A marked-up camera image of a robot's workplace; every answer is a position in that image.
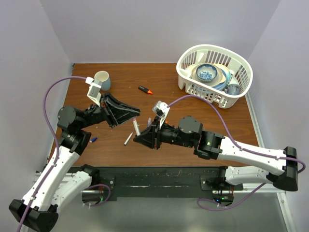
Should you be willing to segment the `white pink pen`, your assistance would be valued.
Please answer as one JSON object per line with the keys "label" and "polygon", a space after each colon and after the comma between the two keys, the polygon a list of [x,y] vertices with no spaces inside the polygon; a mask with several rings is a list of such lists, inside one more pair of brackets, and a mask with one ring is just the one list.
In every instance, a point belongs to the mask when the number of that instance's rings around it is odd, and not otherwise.
{"label": "white pink pen", "polygon": [[136,135],[139,136],[140,135],[140,129],[139,129],[139,125],[137,123],[137,120],[133,120],[133,126],[134,126],[134,129],[135,129],[135,132],[136,132]]}

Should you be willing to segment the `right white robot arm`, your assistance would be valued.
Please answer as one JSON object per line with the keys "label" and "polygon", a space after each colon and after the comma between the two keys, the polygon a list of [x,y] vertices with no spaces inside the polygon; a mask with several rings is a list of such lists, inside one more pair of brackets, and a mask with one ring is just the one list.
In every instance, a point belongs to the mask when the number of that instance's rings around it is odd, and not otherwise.
{"label": "right white robot arm", "polygon": [[183,117],[178,126],[162,123],[159,117],[140,131],[136,119],[133,125],[137,135],[134,142],[150,149],[159,149],[162,143],[193,148],[194,154],[205,160],[229,160],[243,163],[243,167],[227,167],[216,176],[215,184],[221,190],[244,183],[266,183],[285,191],[298,190],[296,149],[266,149],[233,141],[227,136],[206,131],[202,123],[191,116]]}

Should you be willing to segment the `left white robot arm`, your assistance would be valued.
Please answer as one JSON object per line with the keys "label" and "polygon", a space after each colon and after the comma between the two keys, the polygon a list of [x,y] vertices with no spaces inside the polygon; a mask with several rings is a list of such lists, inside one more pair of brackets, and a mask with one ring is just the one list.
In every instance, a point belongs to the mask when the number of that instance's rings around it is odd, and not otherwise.
{"label": "left white robot arm", "polygon": [[118,101],[111,93],[99,97],[96,104],[85,110],[62,107],[57,115],[62,133],[56,141],[52,158],[33,187],[21,200],[14,199],[9,210],[23,225],[37,231],[49,232],[55,226],[60,210],[80,191],[100,186],[99,170],[83,165],[65,185],[61,181],[87,147],[91,133],[84,128],[106,121],[111,128],[140,115],[140,109]]}

